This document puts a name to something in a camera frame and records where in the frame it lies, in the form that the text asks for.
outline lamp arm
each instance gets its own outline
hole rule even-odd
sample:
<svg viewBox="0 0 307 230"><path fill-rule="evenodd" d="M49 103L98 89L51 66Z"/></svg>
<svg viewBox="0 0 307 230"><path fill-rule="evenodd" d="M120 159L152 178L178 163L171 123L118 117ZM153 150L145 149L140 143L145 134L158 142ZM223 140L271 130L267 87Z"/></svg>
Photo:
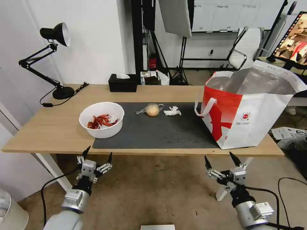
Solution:
<svg viewBox="0 0 307 230"><path fill-rule="evenodd" d="M43 75L42 73L38 72L37 70L31 68L31 67L27 67L25 68L28 71L34 73L35 75L39 76L40 78L44 79L45 81L49 82L50 84L56 86L56 87L62 87L60 82L55 82L53 79L51 79L50 77L47 77L45 75Z"/></svg>
<svg viewBox="0 0 307 230"><path fill-rule="evenodd" d="M45 48L41 49L40 51L37 51L36 53L32 54L31 56L20 60L18 63L21 67L27 69L28 71L34 73L35 75L39 76L40 78L44 79L45 81L49 82L50 84L56 86L56 87L62 87L61 84L59 82L54 81L53 79L43 75L42 73L38 72L37 70L31 68L31 65L38 62L39 60L49 56L50 54L54 53L57 51L57 46L58 44L56 43L51 43L48 46L46 46ZM52 49L52 51L50 51L49 53L41 56L41 57L34 57L37 54L45 51L46 49Z"/></svg>

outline floor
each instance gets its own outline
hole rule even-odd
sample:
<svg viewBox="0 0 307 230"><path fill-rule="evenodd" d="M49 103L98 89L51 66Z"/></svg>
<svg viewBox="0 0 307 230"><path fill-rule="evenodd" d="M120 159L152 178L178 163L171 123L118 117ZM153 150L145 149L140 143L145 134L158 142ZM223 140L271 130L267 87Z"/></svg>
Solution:
<svg viewBox="0 0 307 230"><path fill-rule="evenodd" d="M202 84L205 71L186 72L190 84ZM275 126L307 128L304 117L307 111L298 109L298 115L283 113ZM89 159L104 163L107 156ZM58 155L63 172L75 167L75 155ZM211 165L217 170L233 167L230 157L210 157ZM236 212L228 195L216 201L215 192L219 185L206 175L202 156L114 156L113 168L93 185L86 213L82 215L83 229L139 229L140 225L175 224L180 229L241 229ZM266 188L278 193L280 177L304 180L295 166L286 157L255 158L248 167L247 185ZM76 175L68 179L75 183ZM284 180L281 182L291 226L307 227L307 187L304 184ZM268 201L276 210L275 198L268 193L251 191L257 202ZM61 211L65 192L52 184L45 189L48 218ZM19 204L29 212L26 230L43 228L43 207L40 193L22 200ZM276 222L276 213L270 217ZM285 214L280 208L280 223L286 225Z"/></svg>

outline shopping bag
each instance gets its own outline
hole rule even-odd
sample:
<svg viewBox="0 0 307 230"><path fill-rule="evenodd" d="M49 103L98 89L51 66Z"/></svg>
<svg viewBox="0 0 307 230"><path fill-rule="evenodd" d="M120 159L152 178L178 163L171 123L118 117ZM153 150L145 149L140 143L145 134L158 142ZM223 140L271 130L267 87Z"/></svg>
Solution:
<svg viewBox="0 0 307 230"><path fill-rule="evenodd" d="M294 73L265 62L215 72L206 82L200 116L221 149L257 146L295 93L307 86Z"/></svg>

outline monitor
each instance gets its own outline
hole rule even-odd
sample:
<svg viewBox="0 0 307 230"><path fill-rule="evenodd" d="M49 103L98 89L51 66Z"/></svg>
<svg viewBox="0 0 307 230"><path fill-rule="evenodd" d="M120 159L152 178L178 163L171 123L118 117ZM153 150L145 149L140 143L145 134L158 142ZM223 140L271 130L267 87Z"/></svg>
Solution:
<svg viewBox="0 0 307 230"><path fill-rule="evenodd" d="M285 61L283 68L307 69L307 12L300 12L270 59Z"/></svg>

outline wooden table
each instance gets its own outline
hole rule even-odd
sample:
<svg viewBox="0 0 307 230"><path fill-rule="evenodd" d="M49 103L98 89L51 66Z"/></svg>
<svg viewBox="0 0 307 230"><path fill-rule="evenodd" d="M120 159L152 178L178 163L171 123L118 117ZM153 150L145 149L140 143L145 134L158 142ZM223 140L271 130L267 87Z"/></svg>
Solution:
<svg viewBox="0 0 307 230"><path fill-rule="evenodd" d="M68 85L78 88L79 85ZM202 86L138 86L136 93L111 93L108 85L89 85L63 105L42 108L6 144L3 152L35 153L54 177L62 171L50 154L80 154L92 146L94 138L79 124L80 113L89 105L102 102L194 102ZM229 150L215 149L93 149L89 154L118 155L229 155ZM283 156L273 139L267 135L257 147L233 149L239 157ZM58 180L67 191L69 181Z"/></svg>

